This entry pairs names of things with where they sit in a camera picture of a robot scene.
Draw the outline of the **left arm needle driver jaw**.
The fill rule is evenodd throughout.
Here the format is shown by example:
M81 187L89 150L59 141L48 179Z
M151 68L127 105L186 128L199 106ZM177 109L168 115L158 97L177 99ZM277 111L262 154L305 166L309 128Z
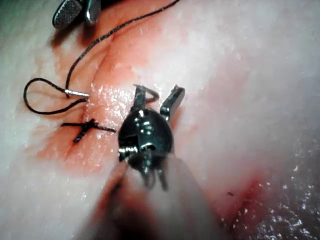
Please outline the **left arm needle driver jaw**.
M159 113L169 123L182 100L185 97L185 88L175 85L169 96L162 103Z
M146 89L144 86L135 84L135 94L130 112L144 109L146 106Z

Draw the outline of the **right arm needle driver jaw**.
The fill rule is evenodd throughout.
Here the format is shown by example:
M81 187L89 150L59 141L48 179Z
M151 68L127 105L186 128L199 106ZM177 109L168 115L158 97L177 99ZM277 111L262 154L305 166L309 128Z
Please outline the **right arm needle driver jaw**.
M101 0L86 0L84 4L84 22L96 24L101 13Z
M81 13L79 0L63 0L52 17L52 25L57 30L67 28Z

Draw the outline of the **left arm needle driver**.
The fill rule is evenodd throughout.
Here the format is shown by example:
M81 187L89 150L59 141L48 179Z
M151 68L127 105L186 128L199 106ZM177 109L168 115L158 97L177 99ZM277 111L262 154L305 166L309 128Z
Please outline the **left arm needle driver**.
M174 151L174 137L169 123L149 108L131 111L118 131L118 159L123 161L146 150L160 153Z

